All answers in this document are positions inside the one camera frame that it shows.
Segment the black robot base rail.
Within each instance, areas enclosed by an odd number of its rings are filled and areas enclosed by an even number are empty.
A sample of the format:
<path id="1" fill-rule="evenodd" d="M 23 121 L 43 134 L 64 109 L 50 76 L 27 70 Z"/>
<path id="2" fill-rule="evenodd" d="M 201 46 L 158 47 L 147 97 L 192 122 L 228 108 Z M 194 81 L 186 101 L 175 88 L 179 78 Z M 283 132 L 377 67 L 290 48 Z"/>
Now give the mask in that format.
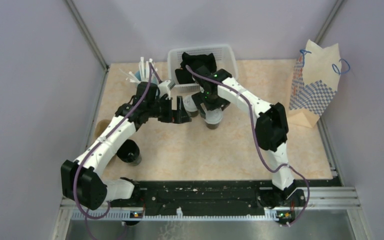
<path id="1" fill-rule="evenodd" d="M 267 180 L 139 181 L 130 199 L 89 210 L 92 218 L 140 221 L 275 221 L 288 224 L 312 210 L 358 210 L 353 187 L 337 179 L 296 181 L 285 200 Z"/>

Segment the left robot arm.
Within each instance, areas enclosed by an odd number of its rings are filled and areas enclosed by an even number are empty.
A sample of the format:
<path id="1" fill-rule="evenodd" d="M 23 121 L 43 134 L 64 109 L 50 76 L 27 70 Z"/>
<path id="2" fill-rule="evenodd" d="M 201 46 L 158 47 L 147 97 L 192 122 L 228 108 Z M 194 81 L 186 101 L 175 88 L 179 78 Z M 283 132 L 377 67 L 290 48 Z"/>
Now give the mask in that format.
<path id="1" fill-rule="evenodd" d="M 131 163 L 140 155 L 134 144 L 127 140 L 150 118 L 161 123 L 183 124 L 191 122 L 183 105 L 183 98 L 177 96 L 177 108 L 172 108 L 172 80 L 159 84 L 142 81 L 129 102 L 122 104 L 114 114 L 107 128 L 75 160 L 66 160 L 61 166 L 62 193 L 73 200 L 77 207 L 96 210 L 107 201 L 122 200 L 134 207 L 140 202 L 140 193 L 132 180 L 120 178 L 104 182 L 101 176 L 109 161 L 120 150 L 127 154 Z"/>

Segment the dark printed coffee cup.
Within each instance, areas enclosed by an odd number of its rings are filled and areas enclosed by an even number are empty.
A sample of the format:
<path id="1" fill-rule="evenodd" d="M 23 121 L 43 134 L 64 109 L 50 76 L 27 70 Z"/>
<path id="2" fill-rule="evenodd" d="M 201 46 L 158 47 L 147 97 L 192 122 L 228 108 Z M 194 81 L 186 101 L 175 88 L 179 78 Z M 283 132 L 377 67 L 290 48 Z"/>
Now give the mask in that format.
<path id="1" fill-rule="evenodd" d="M 196 111 L 188 111 L 187 113 L 188 113 L 188 115 L 191 118 L 195 118 L 195 117 L 197 117 L 200 114 L 198 110 L 196 110 Z"/>
<path id="2" fill-rule="evenodd" d="M 206 127 L 207 127 L 208 129 L 210 129 L 210 130 L 215 130 L 215 129 L 217 129 L 217 128 L 219 127 L 219 125 L 220 125 L 220 123 L 214 123 L 214 124 L 212 124 L 212 123 L 208 123 L 208 122 L 206 122 L 205 124 L 206 124 Z"/>

